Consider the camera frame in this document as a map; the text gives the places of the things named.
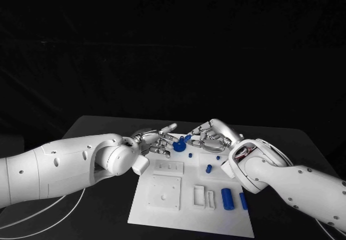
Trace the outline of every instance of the robotic hand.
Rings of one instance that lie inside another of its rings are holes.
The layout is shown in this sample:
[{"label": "robotic hand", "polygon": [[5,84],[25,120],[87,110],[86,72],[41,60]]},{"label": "robotic hand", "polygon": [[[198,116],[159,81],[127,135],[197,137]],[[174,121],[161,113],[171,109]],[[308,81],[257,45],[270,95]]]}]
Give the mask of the robotic hand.
[{"label": "robotic hand", "polygon": [[149,152],[171,157],[179,142],[169,135],[178,124],[132,137],[103,134],[52,141],[21,155],[0,158],[0,208],[24,201],[65,196],[123,175],[130,168],[142,175]]},{"label": "robotic hand", "polygon": [[188,144],[212,153],[231,150],[221,168],[243,187],[257,194],[269,185],[285,202],[313,218],[346,231],[346,182],[299,165],[264,140],[244,139],[227,124],[212,119],[188,135],[201,134]]}]

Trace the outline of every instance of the black table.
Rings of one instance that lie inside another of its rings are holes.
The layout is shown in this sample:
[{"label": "black table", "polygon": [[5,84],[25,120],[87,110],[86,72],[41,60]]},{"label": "black table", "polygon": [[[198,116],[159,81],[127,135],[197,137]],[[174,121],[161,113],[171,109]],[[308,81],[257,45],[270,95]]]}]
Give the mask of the black table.
[{"label": "black table", "polygon": [[[145,128],[162,129],[174,121],[83,116],[64,138],[117,133],[130,136]],[[201,123],[178,122],[174,133],[187,134]],[[306,165],[336,176],[313,141],[299,129],[230,125],[246,138],[267,140],[289,156],[295,165]],[[181,229],[129,224],[139,182],[133,170],[112,177],[86,189],[86,193],[68,218],[48,231],[27,239],[246,239],[244,237],[204,233]],[[19,237],[50,227],[71,211],[83,191],[67,198],[39,216],[0,230],[0,238]],[[244,190],[256,239],[329,239],[316,220],[292,208],[269,186],[259,194]],[[9,206],[0,215],[0,226],[21,220],[50,206],[60,198],[41,199]]]}]

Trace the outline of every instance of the dark curtain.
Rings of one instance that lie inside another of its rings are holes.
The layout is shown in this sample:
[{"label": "dark curtain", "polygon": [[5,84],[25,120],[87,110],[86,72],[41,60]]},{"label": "dark curtain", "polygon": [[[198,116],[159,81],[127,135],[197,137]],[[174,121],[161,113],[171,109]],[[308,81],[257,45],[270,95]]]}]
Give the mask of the dark curtain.
[{"label": "dark curtain", "polygon": [[83,115],[302,129],[345,173],[336,1],[119,1],[0,9],[0,123],[25,149]]}]

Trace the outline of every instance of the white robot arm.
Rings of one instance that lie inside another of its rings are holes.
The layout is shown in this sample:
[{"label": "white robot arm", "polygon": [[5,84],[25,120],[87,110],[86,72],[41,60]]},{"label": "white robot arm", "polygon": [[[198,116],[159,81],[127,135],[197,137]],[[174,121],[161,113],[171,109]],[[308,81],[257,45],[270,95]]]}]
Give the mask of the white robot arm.
[{"label": "white robot arm", "polygon": [[0,158],[0,208],[65,196],[123,175],[130,168],[142,175],[150,165],[145,157],[149,152],[171,157],[166,148],[174,146],[165,139],[179,142],[168,134],[176,127],[174,123],[133,137],[112,133],[63,139]]},{"label": "white robot arm", "polygon": [[189,133],[197,134],[201,140],[189,140],[189,145],[212,153],[231,150],[221,168],[250,192],[257,194],[270,185],[293,208],[346,231],[346,182],[342,179],[308,166],[293,166],[269,142],[244,139],[218,119]]}]

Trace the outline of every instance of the blue object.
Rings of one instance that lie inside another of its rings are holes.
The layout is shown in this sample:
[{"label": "blue object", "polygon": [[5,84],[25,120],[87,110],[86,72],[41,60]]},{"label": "blue object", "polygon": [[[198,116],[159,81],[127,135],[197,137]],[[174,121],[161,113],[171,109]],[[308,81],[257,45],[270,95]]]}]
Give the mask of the blue object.
[{"label": "blue object", "polygon": [[247,204],[247,201],[246,201],[244,192],[240,193],[240,199],[241,199],[243,209],[249,210],[249,204]]},{"label": "blue object", "polygon": [[187,135],[184,142],[187,143],[192,139],[192,135]]},{"label": "blue object", "polygon": [[174,142],[174,149],[176,152],[182,152],[187,149],[185,137],[181,136],[179,142]]},{"label": "blue object", "polygon": [[225,210],[234,210],[236,209],[236,203],[234,203],[231,189],[230,188],[223,188],[221,194],[223,194],[223,202],[224,202]]},{"label": "blue object", "polygon": [[207,166],[207,173],[210,174],[211,173],[211,171],[212,171],[212,165],[210,164],[208,166]]}]

